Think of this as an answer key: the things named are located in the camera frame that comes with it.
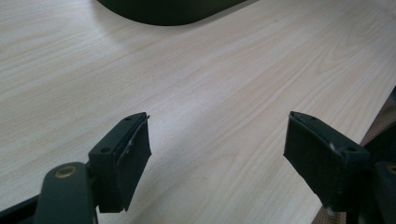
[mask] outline light wood grain surface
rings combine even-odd
[[[156,27],[93,0],[2,0],[0,78],[0,210],[147,111],[153,155],[101,223],[310,223],[288,114],[363,138],[396,84],[396,2],[247,1]]]

